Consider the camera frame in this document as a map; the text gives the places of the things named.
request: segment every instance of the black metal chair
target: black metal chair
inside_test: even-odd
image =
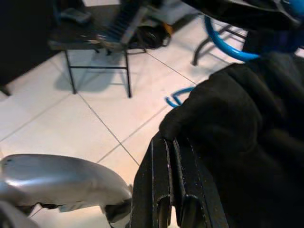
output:
[[[91,13],[92,19],[89,23],[80,26],[71,21],[62,21],[58,19],[59,11],[57,10],[56,6],[54,7],[55,18],[57,18],[58,25],[54,28],[51,32],[51,36],[49,39],[48,44],[50,45],[51,49],[53,50],[61,50],[64,51],[67,67],[69,71],[70,81],[73,89],[73,94],[77,93],[73,74],[71,69],[124,69],[127,73],[127,83],[128,83],[128,97],[132,97],[131,91],[131,79],[130,79],[130,70],[129,70],[129,61],[128,61],[128,41],[131,39],[132,35],[136,31],[137,25],[141,22],[144,14],[140,14],[140,17],[135,17],[136,12],[139,9],[136,9],[135,15],[132,18],[129,18],[127,24],[124,25],[124,31],[119,34],[119,36],[115,37],[116,43],[120,44],[120,51],[123,51],[124,58],[125,58],[125,66],[73,66],[70,63],[68,50],[85,50],[85,49],[93,49],[96,52],[99,52],[98,49],[100,48],[107,48],[108,54],[111,53],[111,44],[112,37],[110,36],[112,33],[115,33],[115,26],[117,26],[117,22],[121,21],[120,17],[125,17],[125,4],[122,5],[105,5],[105,6],[92,6],[92,7],[85,7],[81,0],[73,0],[74,4],[72,6],[66,7],[73,7],[79,11],[86,11]],[[106,38],[104,40],[97,39],[97,35],[99,34],[106,34]]]

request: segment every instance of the dark wall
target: dark wall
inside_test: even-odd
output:
[[[49,32],[54,26],[51,1],[1,1],[0,85],[56,54],[47,45]]]

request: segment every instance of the black jacket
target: black jacket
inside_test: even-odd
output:
[[[199,84],[160,125],[205,156],[231,227],[304,226],[304,60],[267,54]]]

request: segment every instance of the white tile floor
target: white tile floor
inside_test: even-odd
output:
[[[11,84],[13,96],[0,95],[0,156],[15,153],[60,154],[98,162],[132,183],[150,139],[170,111],[164,97],[193,86],[232,59],[208,45],[198,66],[193,51],[206,37],[201,20],[177,32],[168,47],[130,55],[133,98],[127,98],[123,71],[73,71],[77,95],[71,94],[60,53]],[[241,43],[230,38],[229,43]],[[74,65],[124,64],[119,55],[71,51]],[[59,213],[36,209],[42,228],[109,227],[98,207]]]

